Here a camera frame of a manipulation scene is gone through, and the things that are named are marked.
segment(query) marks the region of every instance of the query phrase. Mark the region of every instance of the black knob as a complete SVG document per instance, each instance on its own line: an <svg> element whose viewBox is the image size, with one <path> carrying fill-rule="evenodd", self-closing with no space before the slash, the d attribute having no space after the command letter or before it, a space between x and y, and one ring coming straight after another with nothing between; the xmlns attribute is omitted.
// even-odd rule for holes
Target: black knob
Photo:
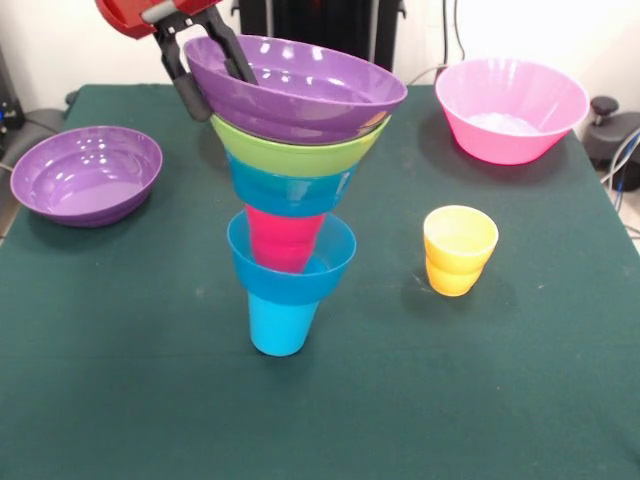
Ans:
<svg viewBox="0 0 640 480"><path fill-rule="evenodd" d="M618 101L615 98L600 96L591 99L591 108L599 117L608 117L618 110L620 105L618 105Z"/></svg>
<svg viewBox="0 0 640 480"><path fill-rule="evenodd" d="M78 91L75 90L71 93L68 93L66 97L64 97L64 101L67 105L71 106L73 105L73 102L76 101L76 98L78 98Z"/></svg>

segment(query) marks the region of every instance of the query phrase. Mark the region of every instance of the bowl rim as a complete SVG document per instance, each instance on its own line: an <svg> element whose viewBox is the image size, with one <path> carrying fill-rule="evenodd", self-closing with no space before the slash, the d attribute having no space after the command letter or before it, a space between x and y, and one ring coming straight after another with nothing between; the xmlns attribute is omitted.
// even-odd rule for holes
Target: bowl rim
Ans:
<svg viewBox="0 0 640 480"><path fill-rule="evenodd" d="M105 207L105 208L101 208L100 210L92 210L92 211L84 212L84 213L80 213L80 214L78 214L78 213L55 213L55 212L49 212L49 211L46 211L46 210L43 210L41 208L36 207L35 205L31 204L29 201L24 199L22 195L18 194L18 192L16 191L16 186L15 186L15 181L17 179L16 172L18 172L20 170L20 166L24 163L23 160L25 158L27 158L30 154L32 154L36 150L38 150L40 148L43 148L47 143L53 141L54 139L59 139L60 137L71 136L74 133L78 133L78 132L85 131L85 130L93 130L93 129L109 129L109 130L126 131L126 132L129 132L129 133L142 135L147 140L149 140L151 145L153 146L154 150L156 151L156 153L158 155L158 160L159 160L158 161L158 167L153 172L153 175L152 175L151 179L148 182L146 182L144 184L144 186L142 186L136 193L134 193L133 195L129 196L125 200L122 200L122 201L120 201L118 203L115 203L114 205L111 205L111 206L108 206L108 207ZM164 154L162 152L162 148L160 147L158 142L156 140L154 140L150 135L147 135L146 133L141 132L140 130L136 130L134 128L121 127L119 125L89 125L89 126L86 126L86 127L78 127L78 128L72 128L70 130L64 130L64 131L62 131L60 133L52 135L49 138L45 138L41 142L38 142L36 145L31 147L16 162L15 166L13 167L13 172L11 172L11 179L10 179L9 183L10 183L10 186L11 186L11 193L13 193L13 196L16 198L16 200L18 200L18 202L20 202L20 204L22 206L24 206L25 208L28 208L29 210L31 210L31 211L33 211L35 213L38 213L38 214L46 216L46 217L54 217L54 218L60 218L60 219L80 218L80 217L84 217L84 216L87 216L87 215L96 215L96 214L108 212L109 210L128 202L132 198L135 198L137 195L140 195L142 192L147 190L151 185L153 185L153 183L156 181L156 179L158 178L158 175L160 174L160 171L162 170L163 163L164 163Z"/></svg>
<svg viewBox="0 0 640 480"><path fill-rule="evenodd" d="M265 41L265 40L276 41L276 42L281 43L281 44L293 44L293 45L307 46L307 47L311 47L311 48L320 48L323 51L331 52L331 55L336 55L338 57L349 58L351 61L354 61L355 63L366 64L369 68L373 68L374 70L377 70L380 73L382 73L384 76L394 79L396 82L398 82L399 85L402 86L402 94L399 95L397 99L390 100L390 101L387 101L387 102L368 102L368 103L367 102L343 102L343 101L337 101L337 100L319 100L317 98L307 97L307 96L299 95L299 94L296 94L296 93L285 93L285 92L283 92L281 90L276 90L276 89L269 88L269 87L263 87L263 86L260 86L260 85L253 85L253 84L250 84L250 83L246 83L246 82L243 82L242 80L238 80L237 78L231 77L230 75L221 75L218 71L212 70L210 67L208 67L204 63L202 63L200 61L197 61L194 58L193 55L189 54L189 50L194 49L195 48L194 45L196 43L204 42L204 41L207 41L207 40L210 40L211 42L213 42L213 40L211 40L206 35L200 35L200 36L197 36L197 37L194 37L194 38L191 38L191 39L187 40L185 42L185 44L184 44L184 53L185 53L185 55L187 57L187 60L189 62L194 62L200 68L208 71L209 73L212 73L212 74L214 74L216 76L219 76L219 77L228 78L228 79L230 79L232 82L234 82L236 84L246 85L247 88L250 88L252 90L257 89L257 90L260 90L262 92L268 92L270 94L281 96L281 97L286 97L286 98L295 98L295 99L304 100L304 101L307 101L307 102L322 103L323 105L330 104L330 105L336 105L336 106L351 106L351 107L359 107L359 108L365 108L365 107L382 108L382 107L386 107L386 106L390 106L390 105L398 105L401 102L403 102L407 97L407 94L408 94L407 86L397 76L395 76L392 72L389 72L388 70L385 70L381 66L376 65L373 62L369 62L369 61L364 60L362 58L356 57L355 55L349 55L348 53L340 52L338 50L333 50L333 49L327 48L327 47L320 47L318 45L313 45L313 44L306 43L306 42L298 42L296 40L287 40L287 39L284 39L284 38L277 38L277 37L267 37L265 35L244 35L244 34L239 34L239 35L237 35L237 37L238 37L238 40L240 40L242 38L249 38L249 39L259 39L261 41Z"/></svg>
<svg viewBox="0 0 640 480"><path fill-rule="evenodd" d="M252 137L258 137L262 140L268 140L270 142L274 142L274 143L282 143L285 145L292 145L292 146L298 146L298 147L327 147L330 145L338 145L340 143L345 143L345 142L350 142L352 140L357 140L358 138L362 138L362 137L366 137L368 134L370 134L371 132L373 132L376 128L378 128L385 120L387 117L390 117L393 115L393 113L387 113L385 112L384 117L382 118L381 121L379 121L378 123L372 125L371 127L367 127L366 128L366 132L365 133L358 133L358 135L354 136L350 136L346 139L343 140L332 140L330 142L321 142L321 143L296 143L294 140L292 140L291 138L289 139L278 139L275 138L273 136L265 136L265 135L261 135L260 133L253 133L250 130L247 130L245 128L242 128L238 125L236 125L234 122L227 120L221 113L219 113L218 111L214 111L213 115L218 116L219 118L223 119L225 122L229 123L230 125L233 125L233 127L237 130L240 130L241 132L246 133L249 136Z"/></svg>
<svg viewBox="0 0 640 480"><path fill-rule="evenodd" d="M583 99L584 99L584 109L583 109L582 113L579 116L577 116L577 119L574 122L570 123L566 127L558 128L558 129L552 130L550 132L540 132L540 133L499 132L499 131L496 131L496 130L489 130L488 128L484 128L484 127L481 127L479 125L476 125L474 123L469 122L469 120L467 118L463 117L458 112L456 112L443 99L442 92L440 91L440 88L439 88L440 82L442 81L443 78L446 79L448 75L452 75L452 73L449 73L449 70L457 70L458 68L463 68L464 65L469 64L469 63L488 63L490 61L533 65L533 66L536 66L536 67L544 68L546 70L549 70L549 71L555 73L556 75L559 75L561 77L566 78L571 83L573 83L576 87L578 87L578 89L582 92L582 96L583 96ZM566 73L566 72L564 72L564 71L562 71L562 70L560 70L558 68L552 67L552 66L550 66L550 65L548 65L546 63L543 63L543 62L539 62L539 61L535 61L535 60L528 60L528 59L523 59L523 58L516 58L516 57L511 57L511 56L504 56L504 57L500 57L500 56L496 56L496 57L478 57L478 58L472 58L472 59L468 59L468 60L463 60L463 61L461 61L459 63L456 63L455 65L450 65L440 74L438 79L435 81L434 90L435 90L435 93L436 93L436 97L438 98L438 101L444 107L444 109L448 113L450 113L451 115L453 115L454 117L459 119L460 121L464 122L467 125L473 126L475 128L478 128L478 129L486 131L486 132L491 132L491 133L495 133L495 134L498 134L498 135L504 135L504 136L507 136L507 137L514 137L514 138L542 138L542 137L548 137L548 136L558 135L558 134L561 134L561 133L568 132L569 130L575 128L576 125L578 125L580 122L582 122L587 117L587 115L589 114L589 109L591 108L590 107L589 93L587 92L586 88L580 82L578 82L574 77L569 75L568 73Z"/></svg>
<svg viewBox="0 0 640 480"><path fill-rule="evenodd" d="M323 276L323 275L328 275L330 273L334 273L336 271L339 271L340 269L343 269L343 268L346 268L347 266L349 266L349 264L353 261L354 257L356 256L356 252L358 250L358 239L356 238L356 234L354 233L352 228L349 226L349 224L347 222L345 222L342 218L337 216L336 214L331 213L331 212L327 212L327 214L325 216L325 219L324 219L324 222L326 222L327 220L330 220L332 222L337 222L338 224L340 224L341 227L344 227L345 232L348 233L349 238L352 240L353 247L351 248L351 252L347 256L347 258L342 263L340 263L339 265L335 265L332 268L328 268L327 270L324 270L322 272L289 273L289 272L281 272L280 270L274 270L273 268L269 268L269 267L265 267L263 265L260 265L255 260L247 257L240 250L238 250L238 248L236 247L236 243L231 241L231 229L234 227L236 222L240 222L240 221L248 222L249 221L248 219L245 220L246 217L248 217L247 210L245 208L243 208L242 210L240 210L238 213L236 213L231 218L231 220L227 224L227 244L231 248L232 252L234 254L238 255L244 261L252 263L253 265L255 265L255 267L257 269L259 269L259 270L261 270L263 272L268 272L268 273L274 274L274 275L277 274L280 278L284 278L284 277L286 277L286 278L291 278L291 277L315 278L315 277L320 277L320 276Z"/></svg>
<svg viewBox="0 0 640 480"><path fill-rule="evenodd" d="M222 126L225 127L228 131L233 132L233 134L236 135L236 137L242 138L243 140L246 140L247 142L250 142L254 145L260 145L261 148L275 149L276 151L280 151L280 152L283 150L287 150L287 153L308 154L310 152L318 152L318 151L323 151L324 153L327 153L327 152L332 152L336 150L344 150L344 149L348 149L349 147L357 143L368 142L371 138L374 138L375 136L380 135L383 129L389 124L392 117L393 115L387 115L379 124L374 126L370 132L364 135L360 135L351 140L347 140L346 142L328 143L323 145L296 145L291 143L274 142L273 140L258 137L256 135L251 135L250 133L247 133L244 130L239 129L238 127L233 125L231 122L222 118L217 113L214 113L211 116L210 120L211 122L217 122L222 124Z"/></svg>
<svg viewBox="0 0 640 480"><path fill-rule="evenodd" d="M238 157L236 157L233 153L228 152L229 156L231 156L232 158L229 158L229 167L233 168L231 165L232 164L239 164L242 165L242 167L240 168L246 168L247 170L250 170L251 173L253 174L258 174L260 176L268 176L270 178L276 178L278 182L314 182L314 181L322 181L325 180L327 182L335 182L335 181L340 181L338 179L341 179L342 177L344 177L347 174L351 174L354 175L355 174L355 170L358 169L360 162L357 162L353 165L351 165L349 168L345 168L344 170L337 172L337 173L331 173L329 175L316 175L314 177L298 177L298 176L294 176L294 175L283 175L281 173L270 173L267 172L265 170L262 170L260 168L256 168L253 165L249 165L248 163L243 162L242 160L240 160Z"/></svg>
<svg viewBox="0 0 640 480"><path fill-rule="evenodd" d="M467 212L471 212L474 215L482 218L483 220L485 220L487 222L487 225L489 225L491 227L491 230L493 231L493 238L490 244L488 244L486 247L482 248L481 250L478 250L477 252L464 252L461 250L456 250L455 248L450 248L447 247L446 245L442 245L439 241L437 241L435 238L431 237L429 235L429 224L433 221L433 218L436 215L442 214L443 212L447 212L448 210L452 210L452 211L467 211ZM453 204L448 204L448 205L441 205L440 207L434 208L433 210L431 210L427 216L424 218L424 221L422 222L422 233L423 236L425 238L425 240L433 243L437 248L439 248L440 250L442 250L443 252L445 252L448 255L455 255L458 257L467 257L467 258L472 258L472 257L481 257L483 255L486 255L489 252L492 252L495 248L496 245L498 244L498 241L500 240L500 230L498 229L498 225L496 225L495 220L493 220L493 218L491 218L489 216L489 214L483 212L482 210L480 210L479 208L475 208L469 205L463 205L463 204L458 204L458 203L453 203Z"/></svg>

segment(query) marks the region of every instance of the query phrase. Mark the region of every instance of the white wall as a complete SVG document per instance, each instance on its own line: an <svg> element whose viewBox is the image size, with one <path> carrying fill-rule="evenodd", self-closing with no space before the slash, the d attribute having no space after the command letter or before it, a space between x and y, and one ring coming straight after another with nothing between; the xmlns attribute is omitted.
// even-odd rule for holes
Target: white wall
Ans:
<svg viewBox="0 0 640 480"><path fill-rule="evenodd" d="M441 0L405 2L394 69L409 81L442 61ZM238 31L230 5L219 8ZM590 95L613 95L623 109L640 110L640 0L459 0L458 16L468 57L543 61L575 76ZM0 44L26 109L62 107L64 95L85 83L168 83L153 39L119 34L93 0L0 0Z"/></svg>

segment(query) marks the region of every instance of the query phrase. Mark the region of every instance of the stacked cups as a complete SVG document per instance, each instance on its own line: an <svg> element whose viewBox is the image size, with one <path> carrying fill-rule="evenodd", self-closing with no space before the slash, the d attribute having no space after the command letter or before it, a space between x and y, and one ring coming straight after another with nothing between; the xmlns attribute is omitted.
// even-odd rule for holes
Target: stacked cups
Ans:
<svg viewBox="0 0 640 480"><path fill-rule="evenodd" d="M248 292L251 341L261 352L287 356L302 348L319 303L353 259L355 236L330 212L388 121L354 140L311 146L265 140L212 117L245 204L227 238Z"/></svg>
<svg viewBox="0 0 640 480"><path fill-rule="evenodd" d="M353 259L353 232L330 212L407 87L335 50L251 35L238 42L257 85L229 75L227 52L209 37L184 51L245 204L228 239L248 291L251 340L286 356L302 348L319 302Z"/></svg>

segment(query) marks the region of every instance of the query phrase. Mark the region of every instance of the yellow cup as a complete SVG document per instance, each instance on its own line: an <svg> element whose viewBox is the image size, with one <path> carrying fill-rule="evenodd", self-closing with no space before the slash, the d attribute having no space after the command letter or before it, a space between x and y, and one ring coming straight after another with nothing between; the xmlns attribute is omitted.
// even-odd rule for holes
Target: yellow cup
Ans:
<svg viewBox="0 0 640 480"><path fill-rule="evenodd" d="M475 208L447 205L424 219L427 277L448 297L467 293L476 283L498 243L498 227Z"/></svg>

